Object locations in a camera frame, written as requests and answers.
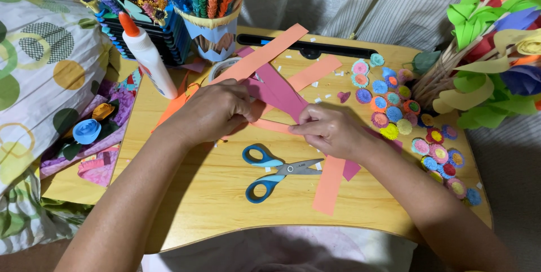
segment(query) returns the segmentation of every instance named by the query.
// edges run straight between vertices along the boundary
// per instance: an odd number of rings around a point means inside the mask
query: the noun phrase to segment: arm
[[[246,87],[234,79],[199,89],[107,189],[55,271],[137,270],[159,203],[186,153],[255,120]]]
[[[432,250],[451,267],[517,270],[504,244],[470,209],[347,114],[310,104],[300,115],[300,125],[289,131],[304,135],[306,142],[326,154],[365,166],[403,206]]]

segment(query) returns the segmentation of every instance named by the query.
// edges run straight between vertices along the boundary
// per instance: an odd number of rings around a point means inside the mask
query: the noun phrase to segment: blue paper rose
[[[91,144],[98,138],[101,124],[94,119],[88,119],[77,123],[73,127],[73,137],[80,144]]]
[[[500,73],[500,78],[513,95],[531,96],[541,93],[541,68],[517,65]]]

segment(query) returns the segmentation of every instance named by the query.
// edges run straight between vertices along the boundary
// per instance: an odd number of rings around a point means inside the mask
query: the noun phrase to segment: white glue bottle
[[[127,13],[118,13],[118,19],[124,28],[122,38],[139,63],[139,68],[148,75],[159,93],[168,99],[175,99],[179,95],[175,84],[147,32],[137,27]]]

